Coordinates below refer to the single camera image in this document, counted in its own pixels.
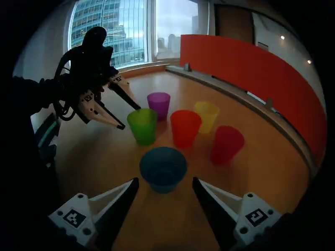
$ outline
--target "translucent cup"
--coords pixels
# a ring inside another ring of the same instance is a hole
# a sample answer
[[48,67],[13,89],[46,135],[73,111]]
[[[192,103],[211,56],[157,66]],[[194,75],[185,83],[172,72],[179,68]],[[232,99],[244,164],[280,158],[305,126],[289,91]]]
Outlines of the translucent cup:
[[165,120],[169,111],[170,95],[165,92],[154,92],[148,95],[147,100],[149,108],[157,112],[157,120]]
[[194,105],[194,111],[199,114],[202,119],[202,125],[199,132],[209,133],[220,112],[220,109],[216,105],[209,102],[197,102]]
[[157,112],[142,108],[130,113],[127,117],[130,129],[137,143],[151,145],[156,139]]
[[142,157],[139,169],[152,190],[166,194],[173,191],[185,176],[187,162],[179,151],[170,147],[158,147]]
[[179,110],[171,115],[170,120],[175,146],[178,148],[191,147],[199,132],[201,117],[192,111]]
[[243,135],[231,126],[219,126],[215,132],[211,150],[211,162],[214,165],[226,164],[244,146]]

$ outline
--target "building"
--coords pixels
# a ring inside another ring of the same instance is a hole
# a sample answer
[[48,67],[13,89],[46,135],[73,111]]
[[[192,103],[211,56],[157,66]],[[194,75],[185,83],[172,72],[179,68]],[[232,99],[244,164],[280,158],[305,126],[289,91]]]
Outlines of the building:
[[192,34],[198,34],[199,16],[192,17]]
[[[125,6],[120,0],[81,0],[78,2],[71,26],[71,48],[82,44],[88,30],[102,26],[107,31],[104,46],[112,46],[111,65],[122,67],[144,62],[143,7],[140,1],[130,0]],[[137,24],[129,13],[137,14]]]

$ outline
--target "red cup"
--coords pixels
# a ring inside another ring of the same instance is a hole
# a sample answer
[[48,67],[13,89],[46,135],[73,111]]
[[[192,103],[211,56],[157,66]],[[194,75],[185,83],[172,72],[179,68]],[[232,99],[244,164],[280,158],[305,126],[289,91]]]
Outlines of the red cup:
[[220,126],[215,133],[211,162],[214,165],[226,164],[243,146],[244,137],[237,129],[231,126]]
[[178,148],[192,146],[201,126],[201,117],[195,112],[180,110],[174,112],[170,120],[175,146]]

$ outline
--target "white wall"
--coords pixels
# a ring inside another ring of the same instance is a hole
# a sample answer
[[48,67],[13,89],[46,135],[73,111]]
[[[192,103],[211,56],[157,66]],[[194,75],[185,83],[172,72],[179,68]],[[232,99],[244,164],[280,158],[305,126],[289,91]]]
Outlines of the white wall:
[[295,32],[293,27],[265,0],[247,0],[250,9],[263,13],[279,23],[285,25],[290,31]]
[[256,45],[257,42],[266,44],[269,46],[269,52],[280,57],[297,70],[313,88],[326,113],[321,82],[313,63],[307,63],[308,60],[311,60],[311,57],[304,45],[284,27],[272,20],[257,14],[253,14],[253,18]]
[[[40,81],[54,77],[57,65],[67,51],[68,28],[74,1],[63,3],[41,24],[27,43],[13,71],[13,76]],[[34,131],[47,116],[54,112],[53,105],[31,116]]]

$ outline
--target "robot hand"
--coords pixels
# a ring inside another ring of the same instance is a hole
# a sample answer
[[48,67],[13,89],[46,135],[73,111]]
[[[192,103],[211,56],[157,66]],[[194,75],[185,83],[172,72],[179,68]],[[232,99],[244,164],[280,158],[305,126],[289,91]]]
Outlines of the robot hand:
[[197,177],[192,186],[222,251],[251,245],[282,216],[252,192],[238,197]]
[[[134,109],[141,107],[130,90],[127,80],[120,76],[118,70],[110,66],[113,48],[103,46],[107,32],[102,27],[90,29],[81,46],[69,50],[61,58],[54,79],[64,85],[64,107],[59,102],[54,103],[58,117],[65,121],[71,120],[77,114],[85,123],[96,120],[124,129],[125,125],[118,120],[101,102],[102,86],[115,91]],[[71,61],[69,74],[61,75],[64,65]],[[70,107],[73,113],[65,117]]]
[[110,251],[139,188],[139,179],[93,198],[79,193],[49,215],[54,226],[91,250]]

